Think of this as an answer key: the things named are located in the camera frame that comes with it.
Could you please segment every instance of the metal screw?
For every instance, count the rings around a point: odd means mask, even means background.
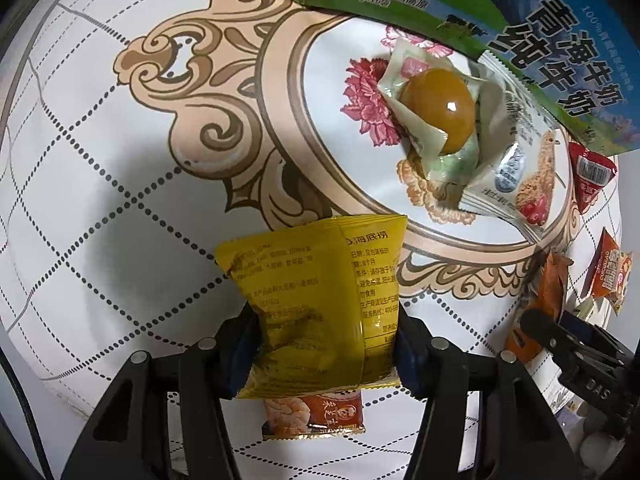
[[[503,350],[500,352],[500,359],[507,363],[514,363],[518,360],[516,354],[514,354],[511,350]]]
[[[198,341],[198,348],[200,350],[211,350],[216,347],[216,340],[212,337],[206,337]]]
[[[131,354],[130,359],[133,364],[139,365],[140,363],[146,361],[146,356],[147,353],[145,351],[138,350],[137,352],[133,352],[133,354]]]
[[[431,346],[433,346],[436,350],[446,350],[447,348],[449,348],[449,341],[447,341],[443,337],[434,337],[431,340]]]

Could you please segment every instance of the white tablecloth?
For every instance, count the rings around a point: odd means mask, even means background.
[[[447,210],[457,190],[412,172],[370,91],[400,34],[291,0],[53,5],[1,125],[0,319],[37,375],[90,414],[133,351],[180,351],[238,313],[218,243],[331,214],[409,216],[402,304],[465,351],[501,349],[539,249],[568,247],[574,304],[603,226],[620,240],[617,180],[580,217],[559,139],[538,247],[505,222]],[[548,356],[530,371],[561,406]],[[363,395],[366,434],[314,441],[262,442],[262,403],[225,402],[243,477],[401,478],[424,405],[404,388]],[[474,455],[469,399],[461,468]],[[179,398],[169,402],[181,468]]]

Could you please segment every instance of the white snack packet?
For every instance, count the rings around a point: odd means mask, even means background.
[[[411,143],[420,156],[426,178],[439,182],[466,184],[478,165],[479,147],[476,130],[459,151],[450,155],[439,155],[447,142],[447,134],[425,122],[399,101],[402,89],[410,78],[433,68],[442,68],[456,74],[465,83],[473,101],[478,100],[482,79],[460,72],[446,57],[437,58],[402,38],[396,42],[385,75],[378,82],[378,89],[398,122],[409,133]]]
[[[478,63],[488,69],[479,98],[482,165],[458,207],[502,218],[539,242],[556,180],[556,123],[493,54]]]

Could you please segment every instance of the yellow snack bag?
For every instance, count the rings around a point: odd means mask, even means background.
[[[238,397],[395,381],[396,266],[406,222],[400,215],[333,217],[218,246],[218,265],[257,312],[263,337]]]

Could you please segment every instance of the barcode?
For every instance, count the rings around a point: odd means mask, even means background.
[[[597,162],[587,160],[583,156],[578,157],[577,173],[584,180],[588,180],[596,186],[606,186],[611,180],[611,170]]]

